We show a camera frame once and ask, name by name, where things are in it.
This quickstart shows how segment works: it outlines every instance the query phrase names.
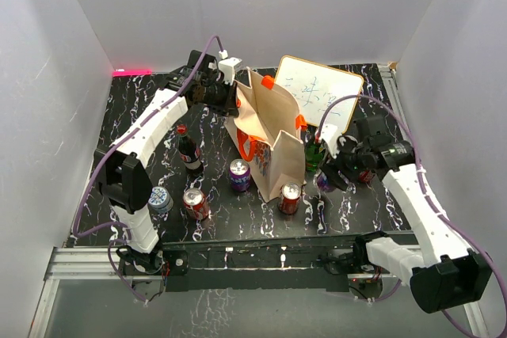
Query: cola bottle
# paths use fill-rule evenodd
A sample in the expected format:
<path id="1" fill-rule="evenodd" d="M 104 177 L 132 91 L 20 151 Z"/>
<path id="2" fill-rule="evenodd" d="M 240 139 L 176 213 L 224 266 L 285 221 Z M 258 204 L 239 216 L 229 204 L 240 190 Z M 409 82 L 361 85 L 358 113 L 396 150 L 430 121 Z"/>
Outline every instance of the cola bottle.
<path id="1" fill-rule="evenodd" d="M 204 171 L 204 166 L 200 160 L 200 149 L 196 142 L 189 137 L 188 129 L 185 125 L 180 124 L 176 127 L 178 134 L 177 150 L 180 158 L 185 164 L 187 173 L 192 176 L 199 176 Z"/>

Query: orange clip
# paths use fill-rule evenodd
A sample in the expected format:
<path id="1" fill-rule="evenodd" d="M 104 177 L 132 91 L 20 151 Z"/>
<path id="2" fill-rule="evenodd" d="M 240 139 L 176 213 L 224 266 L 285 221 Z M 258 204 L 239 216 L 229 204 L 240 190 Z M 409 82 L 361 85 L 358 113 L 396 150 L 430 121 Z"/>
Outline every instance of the orange clip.
<path id="1" fill-rule="evenodd" d="M 262 81 L 261 81 L 261 84 L 268 88 L 268 89 L 272 89 L 273 86 L 275 85 L 275 78 L 271 77 L 270 75 L 265 75 L 263 78 L 262 78 Z"/>
<path id="2" fill-rule="evenodd" d="M 304 116 L 301 114 L 299 114 L 295 118 L 295 129 L 297 130 L 298 128 L 301 128 L 301 131 L 306 131 L 308 128 L 307 121 L 304 119 Z"/>

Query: bottle cap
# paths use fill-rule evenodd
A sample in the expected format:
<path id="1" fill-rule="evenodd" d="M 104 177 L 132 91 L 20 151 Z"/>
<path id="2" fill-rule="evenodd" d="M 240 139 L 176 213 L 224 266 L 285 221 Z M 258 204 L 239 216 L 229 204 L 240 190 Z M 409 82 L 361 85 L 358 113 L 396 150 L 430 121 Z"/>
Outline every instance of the bottle cap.
<path id="1" fill-rule="evenodd" d="M 180 135 L 186 134 L 187 126 L 185 126 L 184 124 L 180 124 L 179 126 L 176 127 L 176 132 Z"/>

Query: white backdrop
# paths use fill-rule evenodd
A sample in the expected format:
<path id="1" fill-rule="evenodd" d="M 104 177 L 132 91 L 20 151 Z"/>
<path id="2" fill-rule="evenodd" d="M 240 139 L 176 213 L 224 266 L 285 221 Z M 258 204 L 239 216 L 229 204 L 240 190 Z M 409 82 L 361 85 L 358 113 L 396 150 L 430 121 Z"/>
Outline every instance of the white backdrop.
<path id="1" fill-rule="evenodd" d="M 507 0 L 433 0 L 398 85 L 433 191 L 507 279 L 505 20 Z M 480 305 L 497 336 L 505 308 L 495 279 Z"/>
<path id="2" fill-rule="evenodd" d="M 115 68 L 172 70 L 218 33 L 249 66 L 397 61 L 431 0 L 79 0 Z"/>
<path id="3" fill-rule="evenodd" d="M 93 159 L 112 67 L 76 0 L 0 0 L 0 336 L 27 336 Z"/>

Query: black marble surface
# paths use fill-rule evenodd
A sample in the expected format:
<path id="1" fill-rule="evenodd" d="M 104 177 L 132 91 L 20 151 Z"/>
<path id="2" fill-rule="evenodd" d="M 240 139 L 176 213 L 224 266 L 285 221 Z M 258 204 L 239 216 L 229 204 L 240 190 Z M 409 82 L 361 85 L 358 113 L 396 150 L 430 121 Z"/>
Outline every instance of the black marble surface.
<path id="1" fill-rule="evenodd" d="M 363 93 L 390 104 L 376 64 L 335 67 L 362 75 Z M 276 68 L 260 69 L 258 72 L 274 77 Z M 154 74 L 112 80 L 99 143 L 110 144 L 135 122 L 160 87 L 162 76 L 163 74 Z M 238 79 L 247 83 L 246 73 L 242 72 Z M 373 114 L 385 115 L 389 132 L 395 138 L 401 138 L 398 125 L 387 117 L 384 110 L 369 101 L 358 101 L 354 118 Z M 358 234 L 373 230 L 410 228 L 398 204 L 377 178 L 369 186 L 351 185 L 347 192 L 337 190 L 322 193 L 314 185 L 314 174 L 307 173 L 302 202 L 292 217 L 278 211 L 276 200 L 263 202 L 254 183 L 248 192 L 234 194 L 229 186 L 227 167 L 233 159 L 240 156 L 223 126 L 223 118 L 214 115 L 206 107 L 194 106 L 181 118 L 181 122 L 187 124 L 189 134 L 200 145 L 204 175 L 196 179 L 186 176 L 175 147 L 175 124 L 151 156 L 147 168 L 153 185 L 166 187 L 174 199 L 174 207 L 170 213 L 152 215 L 162 241 Z M 348 133 L 354 134 L 353 128 L 351 123 Z M 188 218 L 185 212 L 182 195 L 191 187 L 201 188 L 207 195 L 212 212 L 203 222 Z M 116 220 L 116 215 L 108 200 L 94 189 L 87 199 L 80 230 L 87 230 L 111 220 Z M 122 232 L 113 227 L 83 239 L 70 235 L 67 247 L 107 245 L 109 239 L 117 237 L 118 234 L 121 235 Z"/>

